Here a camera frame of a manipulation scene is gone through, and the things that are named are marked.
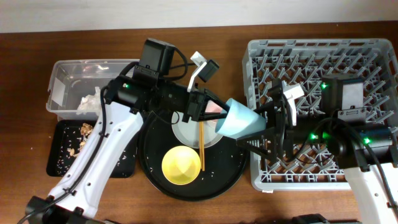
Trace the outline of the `pink plastic cup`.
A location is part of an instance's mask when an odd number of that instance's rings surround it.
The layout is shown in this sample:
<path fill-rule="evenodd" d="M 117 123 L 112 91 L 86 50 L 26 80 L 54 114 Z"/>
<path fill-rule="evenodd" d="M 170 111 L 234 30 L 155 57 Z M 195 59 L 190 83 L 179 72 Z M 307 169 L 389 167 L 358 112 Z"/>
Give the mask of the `pink plastic cup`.
<path fill-rule="evenodd" d="M 208 102 L 207 106 L 206 106 L 205 112 L 206 113 L 218 113 L 218 114 L 220 114 L 220 113 L 223 112 L 223 108 L 218 106 L 215 102 L 210 100 Z"/>

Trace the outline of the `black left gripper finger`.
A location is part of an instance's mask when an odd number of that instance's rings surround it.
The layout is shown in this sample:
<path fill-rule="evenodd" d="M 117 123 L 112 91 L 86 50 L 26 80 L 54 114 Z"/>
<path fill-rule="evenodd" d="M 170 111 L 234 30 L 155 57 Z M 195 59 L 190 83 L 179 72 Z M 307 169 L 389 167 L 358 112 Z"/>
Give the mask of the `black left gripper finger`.
<path fill-rule="evenodd" d="M 206 95 L 206 106 L 208 104 L 208 102 L 211 100 L 213 102 L 215 102 L 218 106 L 223 108 L 223 111 L 228 112 L 230 107 L 224 102 L 222 101 L 220 98 L 218 98 L 213 92 L 211 92 L 210 90 L 205 90 L 205 95 Z"/>
<path fill-rule="evenodd" d="M 195 116 L 196 121 L 209 121 L 216 119 L 224 119 L 227 117 L 227 113 L 198 113 Z"/>

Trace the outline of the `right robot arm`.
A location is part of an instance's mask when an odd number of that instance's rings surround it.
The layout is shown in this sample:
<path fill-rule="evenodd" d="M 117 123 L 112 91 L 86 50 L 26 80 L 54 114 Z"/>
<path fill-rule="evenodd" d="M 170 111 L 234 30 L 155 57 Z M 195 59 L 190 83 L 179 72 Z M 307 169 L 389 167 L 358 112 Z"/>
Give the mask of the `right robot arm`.
<path fill-rule="evenodd" d="M 299 116 L 300 84 L 272 81 L 272 101 L 255 112 L 267 115 L 265 130 L 237 138 L 239 147 L 271 161 L 301 161 L 306 146 L 324 144 L 343 170 L 363 223 L 397 223 L 397 142 L 385 124 L 366 122 L 363 80 L 322 77 L 321 115 Z"/>

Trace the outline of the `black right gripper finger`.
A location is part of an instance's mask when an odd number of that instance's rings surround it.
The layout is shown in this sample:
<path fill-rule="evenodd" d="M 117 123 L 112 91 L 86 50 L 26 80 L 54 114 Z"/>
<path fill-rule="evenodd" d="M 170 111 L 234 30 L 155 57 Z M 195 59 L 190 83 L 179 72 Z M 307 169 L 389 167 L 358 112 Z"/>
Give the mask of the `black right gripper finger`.
<path fill-rule="evenodd" d="M 276 135 L 274 129 L 265 129 L 237 138 L 238 147 L 247 149 L 270 162 L 277 160 Z"/>
<path fill-rule="evenodd" d="M 264 105 L 256 108 L 254 110 L 255 113 L 259 115 L 263 115 L 266 120 L 275 120 L 275 102 L 274 101 L 269 101 L 265 103 Z"/>

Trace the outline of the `yellow bowl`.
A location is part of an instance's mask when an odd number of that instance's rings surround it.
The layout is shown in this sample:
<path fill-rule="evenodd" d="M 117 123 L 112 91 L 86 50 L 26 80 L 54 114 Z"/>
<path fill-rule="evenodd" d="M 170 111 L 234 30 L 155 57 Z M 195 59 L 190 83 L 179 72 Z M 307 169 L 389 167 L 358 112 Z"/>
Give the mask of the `yellow bowl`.
<path fill-rule="evenodd" d="M 176 146 L 165 153 L 161 169 L 170 183 L 187 185 L 193 182 L 201 171 L 200 156 L 188 146 Z"/>

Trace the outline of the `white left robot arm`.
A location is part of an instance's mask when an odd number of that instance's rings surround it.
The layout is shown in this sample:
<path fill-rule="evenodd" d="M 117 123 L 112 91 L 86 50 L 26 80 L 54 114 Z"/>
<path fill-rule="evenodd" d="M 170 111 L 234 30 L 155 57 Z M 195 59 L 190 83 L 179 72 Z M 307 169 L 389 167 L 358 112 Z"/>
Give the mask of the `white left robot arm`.
<path fill-rule="evenodd" d="M 104 187 L 131 139 L 156 110 L 181 112 L 183 121 L 225 118 L 206 112 L 209 101 L 229 106 L 194 84 L 181 86 L 145 75 L 120 74 L 100 91 L 101 113 L 80 155 L 47 198 L 33 196 L 20 223 L 96 223 Z"/>

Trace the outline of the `white tissue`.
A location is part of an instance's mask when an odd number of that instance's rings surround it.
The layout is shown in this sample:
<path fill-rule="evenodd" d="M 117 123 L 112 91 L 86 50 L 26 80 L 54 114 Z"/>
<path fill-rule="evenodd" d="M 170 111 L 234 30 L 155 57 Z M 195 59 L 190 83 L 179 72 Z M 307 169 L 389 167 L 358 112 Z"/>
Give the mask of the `white tissue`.
<path fill-rule="evenodd" d="M 86 95 L 81 98 L 77 110 L 79 111 L 100 110 L 101 109 L 100 93 L 101 93 L 100 87 L 96 86 L 94 95 Z"/>

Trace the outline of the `light blue plastic cup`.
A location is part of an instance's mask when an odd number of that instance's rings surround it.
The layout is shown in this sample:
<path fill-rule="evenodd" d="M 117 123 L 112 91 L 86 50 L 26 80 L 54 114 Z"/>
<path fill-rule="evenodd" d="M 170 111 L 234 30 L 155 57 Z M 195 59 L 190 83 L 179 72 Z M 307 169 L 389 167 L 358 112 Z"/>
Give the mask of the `light blue plastic cup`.
<path fill-rule="evenodd" d="M 215 133 L 238 139 L 265 130 L 267 121 L 263 116 L 232 98 L 226 105 L 229 106 L 229 111 L 222 111 L 223 114 L 226 113 L 226 117 L 217 121 Z"/>

